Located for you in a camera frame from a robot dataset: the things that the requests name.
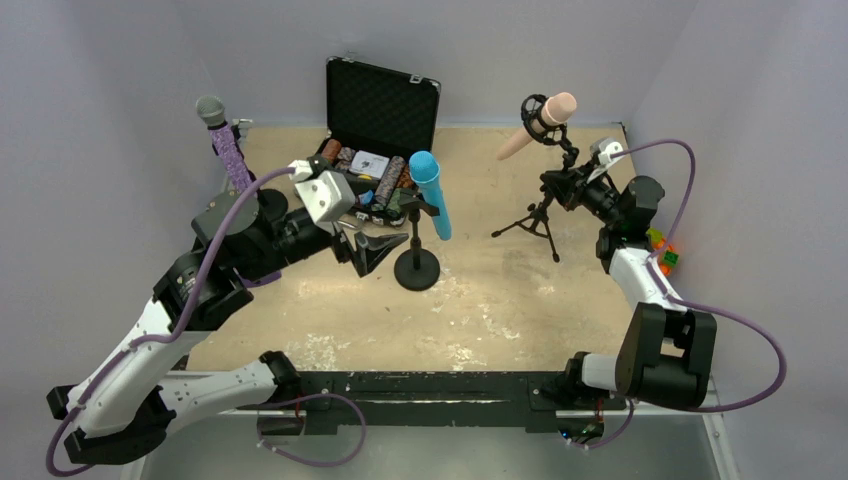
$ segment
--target microphone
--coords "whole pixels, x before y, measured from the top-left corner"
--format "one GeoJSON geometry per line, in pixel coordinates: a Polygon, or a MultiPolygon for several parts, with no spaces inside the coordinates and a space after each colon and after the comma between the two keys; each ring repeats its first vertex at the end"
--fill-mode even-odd
{"type": "Polygon", "coordinates": [[[439,186],[440,174],[439,163],[436,162],[430,152],[416,152],[409,158],[409,176],[421,189],[424,201],[439,209],[439,214],[433,217],[436,233],[442,240],[450,240],[450,219],[448,218],[448,209],[445,207],[442,187],[439,186]]]}
{"type": "MultiPolygon", "coordinates": [[[[542,122],[548,127],[556,127],[568,121],[569,117],[577,110],[577,100],[574,96],[567,92],[562,92],[549,98],[545,104],[539,109],[539,117],[542,122]]],[[[533,118],[530,123],[530,128],[536,133],[542,133],[546,130],[545,126],[539,122],[539,118],[533,118]]],[[[517,151],[527,146],[533,138],[527,132],[527,127],[518,129],[509,140],[504,143],[496,154],[498,160],[506,160],[513,156],[517,151]]]]}
{"type": "Polygon", "coordinates": [[[224,104],[221,99],[212,95],[204,95],[197,99],[195,104],[197,116],[206,124],[209,135],[212,137],[212,148],[215,154],[224,162],[227,175],[239,193],[250,186],[252,180],[247,165],[244,163],[244,155],[236,143],[233,131],[230,129],[227,119],[224,117],[224,104]]]}

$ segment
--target wooden table surface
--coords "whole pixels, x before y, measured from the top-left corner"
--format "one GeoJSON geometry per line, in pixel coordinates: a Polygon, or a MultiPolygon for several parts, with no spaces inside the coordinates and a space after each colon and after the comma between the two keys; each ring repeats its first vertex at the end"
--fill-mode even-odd
{"type": "MultiPolygon", "coordinates": [[[[283,350],[300,370],[557,370],[576,351],[614,354],[631,311],[595,258],[601,222],[585,209],[554,203],[550,225],[560,263],[548,242],[514,229],[492,231],[527,214],[541,200],[539,175],[561,168],[561,151],[531,144],[499,162],[495,151],[513,128],[441,128],[433,153],[453,238],[438,240],[424,218],[424,247],[442,274],[429,291],[410,292],[394,279],[398,247],[379,268],[358,278],[350,264],[321,252],[283,270],[283,278],[254,289],[253,303],[233,315],[191,353],[189,369],[231,370],[266,350],[283,350]]],[[[244,145],[248,166],[262,175],[313,154],[319,128],[253,128],[244,145]]],[[[570,128],[580,148],[621,128],[570,128]]],[[[629,157],[611,175],[622,186],[633,176],[629,157]]],[[[271,186],[291,208],[301,204],[287,178],[271,186]]],[[[409,232],[409,222],[400,231],[409,232]]],[[[392,227],[367,229],[392,233],[392,227]]]]}

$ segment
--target rubik's cube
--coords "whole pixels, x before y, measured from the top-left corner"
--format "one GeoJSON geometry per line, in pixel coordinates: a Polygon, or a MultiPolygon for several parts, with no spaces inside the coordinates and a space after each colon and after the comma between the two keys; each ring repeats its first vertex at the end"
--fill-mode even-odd
{"type": "MultiPolygon", "coordinates": [[[[655,228],[648,229],[648,237],[651,239],[651,246],[654,247],[654,250],[665,245],[665,236],[655,228]]],[[[679,261],[680,255],[674,250],[674,245],[669,245],[659,258],[660,271],[663,272],[663,275],[668,276],[679,261]]]]}

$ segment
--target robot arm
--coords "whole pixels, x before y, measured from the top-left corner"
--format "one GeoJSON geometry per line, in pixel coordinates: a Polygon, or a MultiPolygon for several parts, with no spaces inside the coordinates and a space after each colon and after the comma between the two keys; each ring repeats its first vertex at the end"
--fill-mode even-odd
{"type": "Polygon", "coordinates": [[[354,194],[338,172],[320,156],[292,163],[305,207],[290,213],[270,212],[261,198],[249,198],[229,224],[213,268],[200,287],[197,307],[185,331],[168,343],[189,294],[197,288],[200,269],[215,232],[237,197],[222,193],[192,221],[195,248],[180,256],[153,289],[138,321],[107,359],[76,386],[56,387],[48,403],[56,419],[75,412],[65,448],[73,463],[125,464],[138,459],[182,427],[218,412],[275,398],[293,398],[299,376],[281,352],[267,352],[240,369],[201,380],[162,382],[191,349],[253,300],[241,278],[257,280],[321,250],[332,248],[341,263],[352,262],[359,276],[373,271],[402,244],[406,234],[379,238],[356,233],[352,245],[337,220],[353,205],[354,194]],[[97,380],[101,371],[108,372],[97,380]],[[91,383],[91,395],[80,402],[91,383]]]}
{"type": "Polygon", "coordinates": [[[583,399],[587,404],[617,392],[671,408],[698,407],[707,393],[716,322],[710,314],[668,300],[669,295],[680,296],[659,273],[647,238],[650,221],[665,195],[660,184],[637,176],[619,192],[611,181],[609,185],[602,181],[616,161],[610,157],[622,150],[615,140],[601,139],[591,147],[592,159],[573,168],[578,152],[567,145],[563,169],[541,176],[544,188],[566,210],[582,206],[603,221],[596,256],[633,309],[617,356],[579,352],[543,392],[553,398],[583,399]],[[668,293],[663,293],[654,277],[668,293]],[[680,355],[663,353],[664,343],[679,349],[680,355]]]}

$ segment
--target gray microphone head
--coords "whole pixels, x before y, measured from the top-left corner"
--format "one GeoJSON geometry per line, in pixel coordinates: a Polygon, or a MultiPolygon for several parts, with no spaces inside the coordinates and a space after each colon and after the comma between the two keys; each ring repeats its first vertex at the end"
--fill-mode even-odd
{"type": "Polygon", "coordinates": [[[224,117],[224,104],[221,99],[214,95],[204,95],[197,99],[194,105],[197,109],[197,116],[203,120],[207,126],[219,127],[227,123],[224,117]]]}

